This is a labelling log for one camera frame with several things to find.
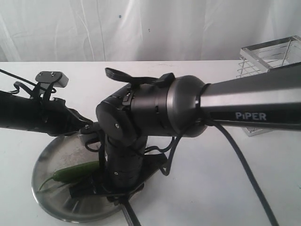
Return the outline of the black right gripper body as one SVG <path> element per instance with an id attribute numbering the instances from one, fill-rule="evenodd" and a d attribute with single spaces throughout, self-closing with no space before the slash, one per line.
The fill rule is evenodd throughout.
<path id="1" fill-rule="evenodd" d="M 90 178 L 91 193 L 106 197 L 111 202 L 131 197 L 156 171 L 167 163 L 165 153 L 169 146 L 147 146 L 147 137 L 140 137 L 131 145 L 106 136 L 103 152 L 99 157 L 100 167 Z"/>

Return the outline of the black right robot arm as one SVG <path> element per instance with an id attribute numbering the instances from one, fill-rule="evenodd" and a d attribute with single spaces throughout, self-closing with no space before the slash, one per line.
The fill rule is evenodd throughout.
<path id="1" fill-rule="evenodd" d="M 197 137 L 207 126 L 300 130 L 301 65 L 219 83 L 191 75 L 132 77 L 106 68 L 125 85 L 96 107 L 102 133 L 100 168 L 70 187 L 72 198 L 120 197 L 139 191 L 158 170 L 168 174 L 172 157 L 145 154 L 148 137 Z"/>

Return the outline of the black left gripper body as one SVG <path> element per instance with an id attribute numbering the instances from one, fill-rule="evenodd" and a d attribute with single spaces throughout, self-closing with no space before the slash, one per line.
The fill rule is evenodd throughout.
<path id="1" fill-rule="evenodd" d="M 78 111 L 68 108 L 65 100 L 55 98 L 43 102 L 42 119 L 46 125 L 46 133 L 50 136 L 70 136 L 93 121 L 82 116 Z"/>

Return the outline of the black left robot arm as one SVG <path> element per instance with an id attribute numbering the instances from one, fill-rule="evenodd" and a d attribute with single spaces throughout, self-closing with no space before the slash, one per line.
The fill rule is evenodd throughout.
<path id="1" fill-rule="evenodd" d="M 65 105 L 65 100 L 55 98 L 45 103 L 0 92 L 0 127 L 31 132 L 46 133 L 49 136 L 70 136 L 93 121 Z"/>

